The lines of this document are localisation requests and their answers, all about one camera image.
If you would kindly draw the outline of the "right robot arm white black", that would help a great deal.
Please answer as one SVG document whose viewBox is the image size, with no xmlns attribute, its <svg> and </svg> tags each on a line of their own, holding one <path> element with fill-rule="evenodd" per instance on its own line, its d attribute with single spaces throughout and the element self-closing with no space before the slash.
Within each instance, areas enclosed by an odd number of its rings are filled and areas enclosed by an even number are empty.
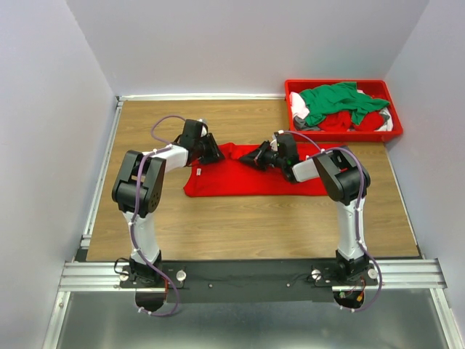
<svg viewBox="0 0 465 349">
<path fill-rule="evenodd" d="M 349 285 L 370 266 L 363 232 L 363 207 L 371 179 L 347 146 L 317 146 L 316 149 L 316 154 L 301 160 L 291 133 L 276 132 L 273 141 L 264 141 L 239 161 L 261 171 L 278 168 L 290 183 L 321 179 L 326 193 L 336 203 L 339 223 L 340 237 L 332 273 L 339 283 Z"/>
</svg>

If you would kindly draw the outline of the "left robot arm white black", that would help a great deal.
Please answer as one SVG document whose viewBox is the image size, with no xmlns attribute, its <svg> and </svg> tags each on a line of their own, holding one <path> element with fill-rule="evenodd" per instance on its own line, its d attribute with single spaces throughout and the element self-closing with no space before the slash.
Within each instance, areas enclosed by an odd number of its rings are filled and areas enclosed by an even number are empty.
<svg viewBox="0 0 465 349">
<path fill-rule="evenodd" d="M 180 135 L 163 148 L 148 152 L 127 151 L 118 171 L 111 198 L 128 225 L 132 252 L 129 271 L 121 274 L 143 286 L 155 286 L 162 278 L 161 249 L 155 237 L 155 210 L 161 200 L 165 174 L 225 159 L 202 119 L 185 119 Z"/>
</svg>

